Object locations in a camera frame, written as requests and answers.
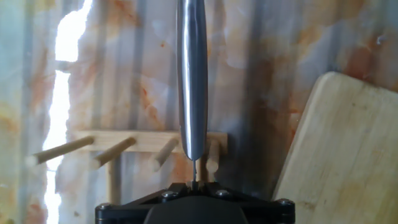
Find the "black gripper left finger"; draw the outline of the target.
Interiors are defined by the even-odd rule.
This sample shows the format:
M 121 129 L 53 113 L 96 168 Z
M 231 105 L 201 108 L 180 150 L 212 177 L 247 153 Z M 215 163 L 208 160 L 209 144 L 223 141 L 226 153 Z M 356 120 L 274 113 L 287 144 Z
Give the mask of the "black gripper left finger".
M 150 209 L 181 197 L 189 196 L 192 188 L 184 183 L 173 183 L 169 188 L 124 205 L 102 203 L 95 208 L 95 224 L 144 223 Z

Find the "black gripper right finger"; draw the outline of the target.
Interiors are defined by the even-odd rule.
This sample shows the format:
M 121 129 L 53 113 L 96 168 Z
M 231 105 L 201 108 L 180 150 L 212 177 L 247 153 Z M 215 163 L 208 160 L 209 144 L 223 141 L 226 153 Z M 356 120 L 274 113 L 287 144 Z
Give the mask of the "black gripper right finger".
M 295 203 L 286 198 L 262 200 L 223 187 L 218 182 L 195 182 L 195 193 L 237 205 L 248 223 L 295 223 Z

